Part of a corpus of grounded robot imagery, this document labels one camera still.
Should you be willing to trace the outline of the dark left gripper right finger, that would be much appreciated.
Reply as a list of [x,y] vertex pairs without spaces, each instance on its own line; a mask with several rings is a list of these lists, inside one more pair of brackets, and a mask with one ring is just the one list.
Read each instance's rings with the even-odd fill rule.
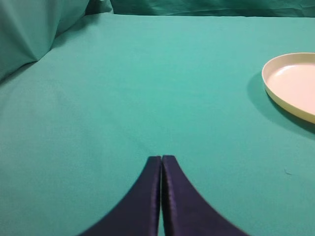
[[166,236],[243,234],[204,200],[172,155],[162,157],[161,207]]

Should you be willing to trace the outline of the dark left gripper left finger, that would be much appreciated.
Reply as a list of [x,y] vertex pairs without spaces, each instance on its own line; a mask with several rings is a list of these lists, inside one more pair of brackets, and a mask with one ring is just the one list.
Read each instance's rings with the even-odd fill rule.
[[160,213],[161,157],[150,156],[136,182],[82,236],[157,236]]

